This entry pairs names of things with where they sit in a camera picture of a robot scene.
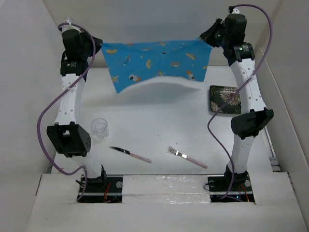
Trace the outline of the blue space print cloth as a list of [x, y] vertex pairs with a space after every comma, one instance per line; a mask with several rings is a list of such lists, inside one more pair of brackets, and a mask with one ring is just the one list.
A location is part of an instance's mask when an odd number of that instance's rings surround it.
[[117, 93], [158, 76], [203, 82], [212, 47], [200, 39], [104, 43], [102, 53]]

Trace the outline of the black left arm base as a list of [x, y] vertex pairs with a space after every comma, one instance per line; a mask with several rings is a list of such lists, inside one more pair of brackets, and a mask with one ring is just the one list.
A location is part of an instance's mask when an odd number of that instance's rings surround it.
[[85, 193], [79, 188], [77, 202], [79, 203], [122, 203], [123, 176], [108, 175], [105, 186], [87, 183]]

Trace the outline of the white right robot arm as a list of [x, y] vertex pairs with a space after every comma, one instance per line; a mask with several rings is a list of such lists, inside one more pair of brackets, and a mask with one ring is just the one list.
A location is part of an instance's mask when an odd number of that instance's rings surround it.
[[223, 55], [236, 79], [236, 93], [240, 96], [241, 114], [231, 119], [234, 144], [222, 180], [228, 190], [235, 190], [245, 182], [252, 144], [274, 117], [273, 110], [267, 109], [260, 93], [254, 50], [250, 43], [244, 41], [246, 26], [246, 17], [232, 12], [224, 20], [218, 18], [200, 35], [208, 45], [223, 49]]

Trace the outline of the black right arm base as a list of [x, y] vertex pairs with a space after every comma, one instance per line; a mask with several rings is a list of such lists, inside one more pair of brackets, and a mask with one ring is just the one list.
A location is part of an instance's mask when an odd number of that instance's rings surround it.
[[225, 181], [223, 175], [209, 175], [203, 188], [209, 192], [211, 203], [255, 202], [249, 176], [244, 181], [234, 182], [225, 196], [229, 185], [230, 183]]

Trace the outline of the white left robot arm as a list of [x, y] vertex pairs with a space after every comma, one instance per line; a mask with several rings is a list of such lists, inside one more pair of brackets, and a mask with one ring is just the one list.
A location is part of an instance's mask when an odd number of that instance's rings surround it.
[[95, 55], [102, 47], [102, 40], [91, 36], [83, 28], [76, 26], [67, 17], [59, 25], [65, 50], [60, 62], [60, 75], [64, 95], [54, 125], [47, 127], [47, 135], [58, 154], [73, 159], [78, 165], [89, 168], [87, 175], [78, 184], [84, 187], [91, 183], [96, 191], [104, 191], [107, 179], [103, 168], [90, 157], [91, 136], [80, 125], [80, 106], [87, 74]]

